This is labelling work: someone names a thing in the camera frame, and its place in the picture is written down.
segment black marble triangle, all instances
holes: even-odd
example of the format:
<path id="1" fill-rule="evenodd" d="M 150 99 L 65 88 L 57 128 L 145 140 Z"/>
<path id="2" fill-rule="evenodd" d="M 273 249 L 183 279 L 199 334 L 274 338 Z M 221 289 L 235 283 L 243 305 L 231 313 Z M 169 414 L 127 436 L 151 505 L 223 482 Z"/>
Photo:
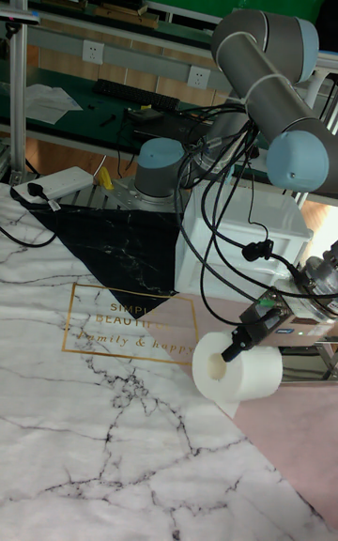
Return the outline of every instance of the black marble triangle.
<path id="1" fill-rule="evenodd" d="M 134 317 L 176 294 L 174 214 L 62 206 L 55 217 L 44 206 L 24 206 L 53 232 L 57 218 L 60 240 Z"/>

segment yellow object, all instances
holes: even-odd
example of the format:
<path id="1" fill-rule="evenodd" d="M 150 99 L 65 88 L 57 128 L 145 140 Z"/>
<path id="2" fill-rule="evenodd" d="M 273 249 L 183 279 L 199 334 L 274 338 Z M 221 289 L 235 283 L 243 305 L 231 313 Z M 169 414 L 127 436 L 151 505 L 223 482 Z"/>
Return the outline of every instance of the yellow object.
<path id="1" fill-rule="evenodd" d="M 99 171 L 99 185 L 104 186 L 107 191 L 114 190 L 114 185 L 112 184 L 106 167 L 102 167 Z"/>

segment wire bundle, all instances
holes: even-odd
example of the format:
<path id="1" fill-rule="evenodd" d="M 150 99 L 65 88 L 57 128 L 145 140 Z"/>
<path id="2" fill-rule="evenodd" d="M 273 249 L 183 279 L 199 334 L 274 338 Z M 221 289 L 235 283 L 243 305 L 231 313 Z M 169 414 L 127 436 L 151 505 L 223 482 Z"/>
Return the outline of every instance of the wire bundle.
<path id="1" fill-rule="evenodd" d="M 215 109 L 215 108 L 211 108 L 211 107 L 204 108 L 203 109 L 203 115 L 202 115 L 201 119 L 205 120 L 206 118 L 209 118 L 210 117 L 209 114 L 212 113 L 212 109 Z M 218 107 L 217 109 L 218 109 L 218 113 L 233 113 L 233 112 L 244 112 L 245 111 L 243 106 L 240 105 L 240 104 L 233 104 L 231 106 L 220 105 L 220 107 Z M 192 250 L 194 255 L 197 257 L 197 259 L 202 264 L 202 269 L 201 269 L 201 274 L 200 274 L 200 292 L 201 292 L 201 297 L 202 297 L 203 303 L 204 303 L 205 307 L 207 308 L 207 310 L 214 317 L 219 319 L 221 322 L 223 322 L 225 324 L 228 324 L 230 326 L 237 326 L 237 327 L 238 326 L 247 326 L 248 323 L 243 324 L 242 322 L 233 322 L 233 321 L 227 320 L 227 319 L 221 317 L 219 314 L 217 314 L 209 306 L 209 304 L 207 302 L 207 297 L 206 297 L 206 294 L 205 294 L 205 289 L 204 289 L 206 271 L 209 271 L 213 276 L 215 276 L 218 280 L 220 280 L 220 282 L 222 282 L 225 285 L 229 286 L 230 288 L 235 290 L 238 294 L 245 297 L 249 301 L 256 301 L 256 299 L 255 299 L 255 297 L 252 297 L 251 295 L 246 293 L 241 288 L 238 288 L 234 284 L 230 283 L 228 280 L 226 280 L 224 277 L 222 277 L 216 270 L 214 270 L 208 264 L 207 259 L 209 257 L 209 254 L 210 254 L 210 251 L 211 251 L 212 247 L 215 248 L 219 258 L 224 263 L 224 265 L 227 268 L 229 268 L 229 270 L 231 270 L 232 272 L 234 272 L 236 275 L 243 278 L 244 280 L 247 280 L 248 282 L 253 283 L 253 284 L 257 285 L 257 286 L 260 286 L 264 290 L 273 290 L 274 292 L 278 293 L 281 297 L 285 296 L 285 297 L 294 297 L 294 298 L 298 298 L 298 299 L 311 299 L 311 300 L 316 301 L 316 302 L 318 302 L 318 299 L 336 299 L 338 297 L 338 293 L 330 294 L 330 295 L 317 295 L 315 293 L 310 293 L 310 292 L 307 292 L 307 293 L 292 293 L 292 292 L 282 291 L 282 290 L 272 288 L 271 286 L 265 285 L 264 283 L 261 283 L 261 282 L 259 282 L 257 280 L 254 280 L 254 278 L 252 278 L 251 276 L 248 276 L 248 275 L 244 274 L 243 272 L 241 272 L 240 270 L 238 270 L 237 268 L 235 268 L 226 259 L 226 257 L 223 255 L 223 253 L 222 253 L 222 251 L 220 249 L 220 246 L 218 244 L 218 239 L 225 240 L 226 242 L 228 242 L 228 243 L 230 243 L 230 244 L 232 244 L 234 246 L 237 246 L 239 249 L 245 248 L 245 245 L 241 244 L 240 242 L 237 242 L 236 240 L 232 240 L 232 239 L 226 237 L 226 235 L 222 234 L 219 231 L 218 228 L 219 228 L 220 223 L 221 223 L 221 221 L 223 219 L 223 216 L 224 216 L 224 214 L 225 214 L 225 212 L 226 212 L 226 210 L 227 210 L 227 208 L 228 208 L 228 206 L 230 204 L 230 201 L 231 201 L 232 197 L 234 196 L 234 193 L 235 193 L 235 191 L 236 191 L 236 189 L 238 187 L 238 184 L 239 184 L 240 179 L 241 179 L 241 177 L 242 177 L 242 175 L 244 173 L 244 170 L 246 169 L 246 167 L 250 167 L 250 154 L 251 154 L 251 150 L 252 150 L 252 147 L 253 147 L 253 144 L 254 144 L 254 141 L 255 141 L 255 138 L 256 138 L 257 134 L 258 134 L 257 127 L 255 126 L 254 122 L 251 119 L 249 119 L 237 134 L 234 134 L 232 137 L 227 137 L 227 139 L 230 141 L 229 144 L 226 147 L 224 147 L 223 149 L 221 149 L 218 158 L 209 167 L 209 169 L 203 174 L 203 176 L 201 176 L 200 178 L 195 180 L 190 186 L 185 186 L 183 184 L 183 179 L 187 178 L 187 170 L 189 170 L 189 168 L 191 167 L 193 161 L 195 161 L 196 156 L 199 155 L 199 154 L 202 154 L 203 151 L 206 149 L 206 143 L 205 142 L 204 143 L 200 142 L 183 159 L 182 164 L 181 164 L 181 166 L 179 168 L 179 171 L 178 171 L 177 185 L 176 185 L 176 188 L 175 188 L 175 209 L 176 209 L 177 223 L 178 223 L 179 229 L 181 231 L 181 234 L 182 234 L 184 240 L 187 242 L 188 246 L 190 247 L 190 249 Z M 215 170 L 216 165 L 219 163 L 219 161 L 222 158 L 224 158 L 226 156 L 226 153 L 231 148 L 234 147 L 235 143 L 238 143 L 238 146 L 236 147 L 236 149 L 234 151 L 234 154 L 232 155 L 231 159 L 228 161 L 226 166 L 221 169 L 220 172 L 215 174 L 214 170 Z M 226 182 L 226 179 L 229 176 L 229 173 L 231 172 L 231 168 L 242 157 L 244 157 L 244 161 L 242 162 L 242 164 L 240 166 L 239 173 L 237 175 L 237 179 L 236 179 L 236 181 L 235 181 L 235 183 L 233 185 L 233 188 L 232 188 L 230 194 L 227 197 L 227 200 L 225 201 L 225 204 L 223 206 L 223 209 L 222 209 L 220 215 L 217 216 L 218 205 L 219 205 L 220 197 L 221 197 L 222 190 L 223 190 L 224 184 Z M 200 255 L 198 253 L 198 251 L 195 249 L 195 247 L 193 246 L 192 242 L 190 241 L 190 239 L 189 239 L 189 237 L 188 237 L 188 235 L 187 235 L 187 233 L 186 233 L 186 231 L 184 229 L 181 214 L 180 214 L 180 210 L 179 210 L 179 207 L 178 207 L 178 199 L 180 197 L 180 188 L 182 186 L 185 187 L 185 188 L 193 188 L 194 186 L 199 184 L 203 179 L 207 178 L 209 175 L 212 175 L 212 180 L 208 183 L 207 187 L 204 190 L 204 193 L 203 193 L 203 196 L 202 196 L 202 202 L 201 202 L 201 212 L 202 212 L 202 217 L 203 217 L 203 220 L 204 220 L 205 224 L 207 225 L 207 227 L 211 231 L 211 237 L 210 237 L 209 243 L 207 245 L 207 249 L 206 249 L 205 254 Z M 252 177 L 252 181 L 253 181 L 253 183 L 252 183 L 253 184 L 252 185 L 253 196 L 252 196 L 252 203 L 251 203 L 251 208 L 250 208 L 250 212 L 249 212 L 249 216 L 248 216 L 248 222 L 249 222 L 249 224 L 262 225 L 266 230 L 266 240 L 267 240 L 268 236 L 269 236 L 269 232 L 266 229 L 266 227 L 263 224 L 251 221 L 251 212 L 252 212 L 253 202 L 254 202 L 254 176 Z M 207 216 L 206 202 L 207 202 L 207 197 L 208 197 L 211 189 L 214 187 L 214 185 L 216 183 L 219 184 L 219 187 L 218 187 L 215 203 L 214 203 L 214 206 L 213 206 L 212 217 L 211 217 L 211 220 L 210 220 L 208 218 L 208 216 Z M 280 255 L 276 255 L 274 253 L 271 254 L 271 257 L 281 261 L 289 269 L 292 276 L 295 279 L 298 278 L 300 273 L 297 270 L 297 268 L 295 268 L 295 266 L 293 266 L 293 264 L 290 264 L 284 257 L 282 257 Z M 270 316 L 271 316 L 271 310 L 265 316 L 259 318 L 255 322 L 250 322 L 250 324 L 260 323 L 260 322 L 266 320 L 267 317 L 270 317 Z"/>

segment toilet paper roll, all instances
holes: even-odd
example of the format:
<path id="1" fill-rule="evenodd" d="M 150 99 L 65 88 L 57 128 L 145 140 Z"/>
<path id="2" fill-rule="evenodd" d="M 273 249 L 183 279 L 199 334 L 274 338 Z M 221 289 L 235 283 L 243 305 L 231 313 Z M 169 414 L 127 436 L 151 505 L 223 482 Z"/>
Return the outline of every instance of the toilet paper roll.
<path id="1" fill-rule="evenodd" d="M 283 375 L 282 355 L 276 347 L 254 347 L 225 363 L 220 353 L 231 343 L 229 332 L 210 332 L 192 355 L 192 377 L 197 389 L 227 413 L 234 412 L 234 405 L 230 409 L 229 404 L 273 394 Z"/>

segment power strip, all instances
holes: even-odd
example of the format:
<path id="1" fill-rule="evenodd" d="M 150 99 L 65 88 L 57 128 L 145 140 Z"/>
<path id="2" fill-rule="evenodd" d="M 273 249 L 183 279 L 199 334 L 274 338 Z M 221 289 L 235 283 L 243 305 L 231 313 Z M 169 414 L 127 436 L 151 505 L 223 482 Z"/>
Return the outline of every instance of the power strip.
<path id="1" fill-rule="evenodd" d="M 59 199 L 65 194 L 76 193 L 87 186 L 93 184 L 93 176 L 85 172 L 80 167 L 70 167 L 63 172 L 50 174 L 34 180 L 36 184 L 40 184 L 44 193 L 49 199 Z M 39 196 L 31 196 L 28 192 L 29 182 L 19 184 L 14 187 L 14 190 L 29 203 L 44 203 Z"/>

